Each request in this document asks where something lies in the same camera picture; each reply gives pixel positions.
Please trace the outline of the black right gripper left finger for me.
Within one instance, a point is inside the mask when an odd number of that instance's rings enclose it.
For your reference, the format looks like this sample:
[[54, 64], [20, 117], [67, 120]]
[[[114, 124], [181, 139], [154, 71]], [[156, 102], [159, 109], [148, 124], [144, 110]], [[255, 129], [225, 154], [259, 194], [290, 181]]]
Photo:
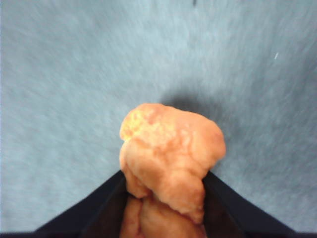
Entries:
[[2, 238], [117, 238], [128, 193], [121, 171], [54, 219], [32, 232], [2, 233]]

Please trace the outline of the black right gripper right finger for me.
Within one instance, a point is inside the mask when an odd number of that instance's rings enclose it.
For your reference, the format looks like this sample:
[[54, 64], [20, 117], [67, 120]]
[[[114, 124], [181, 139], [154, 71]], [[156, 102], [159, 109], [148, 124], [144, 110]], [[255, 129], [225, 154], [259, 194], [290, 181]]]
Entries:
[[255, 206], [215, 174], [203, 179], [206, 191], [204, 226], [209, 238], [315, 238], [296, 232]]

